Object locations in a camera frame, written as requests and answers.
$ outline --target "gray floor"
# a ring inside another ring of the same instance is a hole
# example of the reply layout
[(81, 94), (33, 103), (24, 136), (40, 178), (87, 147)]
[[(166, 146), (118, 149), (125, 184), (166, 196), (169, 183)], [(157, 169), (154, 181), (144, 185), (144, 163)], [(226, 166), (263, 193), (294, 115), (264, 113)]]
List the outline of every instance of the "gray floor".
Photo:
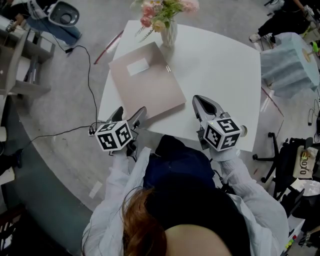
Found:
[[(77, 27), (83, 33), (79, 44), (87, 47), (91, 55), (91, 63), (99, 56), (106, 45), (124, 29), (128, 20), (136, 19), (129, 10), (131, 1), (119, 0), (69, 0), (80, 11)], [(263, 0), (200, 0), (200, 11), (193, 16), (179, 14), (179, 24), (189, 25), (219, 33), (248, 46), (248, 36), (268, 19), (269, 12)], [(91, 67), (90, 85), (99, 109), (105, 81), (108, 75), (108, 63), (114, 52), (105, 54), (97, 65)], [(56, 47), (54, 58), (43, 65), (42, 80), (49, 81), (50, 93), (38, 99), (20, 100), (18, 110), (20, 119), (30, 138), (44, 134), (59, 133), (82, 125), (90, 125), (95, 120), (95, 106), (87, 85), (88, 56), (82, 48), (77, 48), (72, 55), (62, 52)], [(266, 103), (276, 122), (260, 122), (257, 133), (255, 153), (272, 154), (271, 142), (267, 138), (268, 131), (278, 133), (278, 142), (286, 138), (313, 137), (315, 125), (307, 125), (308, 110), (313, 106), (316, 92), (306, 90), (291, 100), (283, 100), (272, 95), (262, 85), (265, 99), (261, 102), (261, 112)], [(278, 108), (272, 106), (273, 99)], [(155, 147), (160, 135), (148, 132), (143, 137), (143, 144)], [(77, 130), (51, 138), (39, 138), (34, 143), (46, 164), (61, 182), (89, 209), (94, 208), (104, 198), (104, 187), (92, 199), (89, 193), (96, 182), (105, 183), (109, 174), (112, 159), (103, 153), (92, 137), (88, 137), (87, 129)], [(250, 159), (251, 153), (242, 152), (241, 158), (247, 164), (250, 173), (257, 180), (270, 167), (268, 163), (257, 166)]]

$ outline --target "tablecloth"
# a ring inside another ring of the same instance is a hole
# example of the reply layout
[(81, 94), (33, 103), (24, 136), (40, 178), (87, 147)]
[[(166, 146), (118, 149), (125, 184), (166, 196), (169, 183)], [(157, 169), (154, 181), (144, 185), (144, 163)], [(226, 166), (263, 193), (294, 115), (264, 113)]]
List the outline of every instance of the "tablecloth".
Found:
[(261, 53), (261, 75), (274, 95), (290, 99), (303, 89), (315, 91), (320, 83), (318, 66), (313, 54), (308, 62), (303, 49), (312, 51), (296, 33), (281, 33), (275, 36), (277, 47)]

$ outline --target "white box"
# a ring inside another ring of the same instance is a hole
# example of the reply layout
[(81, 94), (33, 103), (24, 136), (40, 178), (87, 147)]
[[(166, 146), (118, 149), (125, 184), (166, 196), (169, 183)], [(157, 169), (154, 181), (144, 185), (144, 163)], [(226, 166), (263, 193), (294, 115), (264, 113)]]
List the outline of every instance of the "white box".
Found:
[(204, 139), (217, 151), (223, 151), (235, 147), (241, 133), (242, 128), (228, 117), (207, 121)]
[(95, 137), (102, 151), (118, 151), (133, 139), (127, 121), (111, 122), (101, 125)]

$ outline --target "yellow flower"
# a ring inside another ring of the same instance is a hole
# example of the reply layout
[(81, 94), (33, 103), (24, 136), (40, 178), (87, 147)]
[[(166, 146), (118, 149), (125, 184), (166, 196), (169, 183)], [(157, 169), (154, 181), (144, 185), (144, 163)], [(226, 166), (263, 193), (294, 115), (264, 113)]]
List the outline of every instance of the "yellow flower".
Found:
[(153, 23), (152, 28), (155, 32), (161, 32), (166, 28), (166, 25), (161, 20), (157, 20), (155, 23)]

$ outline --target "white shoe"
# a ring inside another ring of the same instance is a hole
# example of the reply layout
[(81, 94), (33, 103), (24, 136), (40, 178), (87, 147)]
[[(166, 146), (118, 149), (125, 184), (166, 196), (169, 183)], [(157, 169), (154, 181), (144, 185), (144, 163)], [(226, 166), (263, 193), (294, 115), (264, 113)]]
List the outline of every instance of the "white shoe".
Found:
[(255, 43), (261, 38), (261, 36), (258, 33), (252, 34), (249, 36), (249, 39), (252, 43)]

